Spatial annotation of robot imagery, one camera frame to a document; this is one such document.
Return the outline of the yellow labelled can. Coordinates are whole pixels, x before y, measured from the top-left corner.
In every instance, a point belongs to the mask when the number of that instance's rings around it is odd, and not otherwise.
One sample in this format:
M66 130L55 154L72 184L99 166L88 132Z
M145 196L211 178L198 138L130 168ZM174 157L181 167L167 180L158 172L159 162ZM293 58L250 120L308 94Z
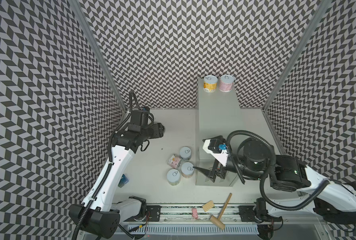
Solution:
M206 93L214 93L217 89L218 78L213 75L208 75L204 77L203 90Z

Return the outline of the pink labelled can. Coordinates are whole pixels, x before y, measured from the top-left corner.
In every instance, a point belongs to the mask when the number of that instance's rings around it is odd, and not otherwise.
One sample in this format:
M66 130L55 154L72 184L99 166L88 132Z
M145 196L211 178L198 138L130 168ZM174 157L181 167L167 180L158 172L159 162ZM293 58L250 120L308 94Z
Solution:
M222 75L220 77L220 85L219 85L220 91L224 93L230 92L234 85L235 79L236 78L231 75Z

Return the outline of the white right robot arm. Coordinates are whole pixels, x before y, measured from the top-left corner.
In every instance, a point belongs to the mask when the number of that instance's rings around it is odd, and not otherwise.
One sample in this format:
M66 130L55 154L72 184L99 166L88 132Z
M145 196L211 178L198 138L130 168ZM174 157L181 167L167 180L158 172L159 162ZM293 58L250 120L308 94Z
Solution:
M215 158L211 170L195 169L214 182L224 179L227 173L236 173L243 180L259 181L264 170L269 167L270 150L263 142L248 138L236 152L227 152L225 139L204 140L203 149ZM276 200L276 205L295 207L304 202L314 192L315 199L300 210L289 211L290 215L312 214L321 216L326 222L349 225L356 224L356 183L341 183L330 180L291 156L277 155L272 168L275 176L268 176L270 187L284 192L302 193L302 197Z

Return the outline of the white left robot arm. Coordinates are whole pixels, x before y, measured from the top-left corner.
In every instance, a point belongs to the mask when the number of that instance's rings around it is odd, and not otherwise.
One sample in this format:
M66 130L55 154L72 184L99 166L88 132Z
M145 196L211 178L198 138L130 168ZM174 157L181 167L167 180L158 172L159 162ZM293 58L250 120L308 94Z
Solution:
M145 151L143 143L163 137L165 127L154 122L148 107L132 110L125 125L114 131L108 142L108 158L95 184L80 204L71 205L69 216L75 223L72 239L80 231L109 239L121 223L130 218L142 220L146 216L147 202L131 196L115 204L116 189L126 167L137 150Z

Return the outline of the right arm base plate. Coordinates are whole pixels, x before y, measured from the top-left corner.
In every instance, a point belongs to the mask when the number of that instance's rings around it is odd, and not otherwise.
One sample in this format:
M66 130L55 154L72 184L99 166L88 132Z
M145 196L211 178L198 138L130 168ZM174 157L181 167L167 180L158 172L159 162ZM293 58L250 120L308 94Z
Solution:
M273 217L268 214L268 210L257 205L239 206L238 209L242 222L253 222L256 224L283 222L282 217Z

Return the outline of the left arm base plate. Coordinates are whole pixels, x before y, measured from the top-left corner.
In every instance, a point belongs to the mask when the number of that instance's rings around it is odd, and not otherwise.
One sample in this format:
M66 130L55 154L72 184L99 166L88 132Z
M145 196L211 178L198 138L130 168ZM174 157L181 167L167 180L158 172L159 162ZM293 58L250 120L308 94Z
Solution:
M160 205L147 205L146 207L141 207L140 213L134 217L136 222L158 222L161 215Z

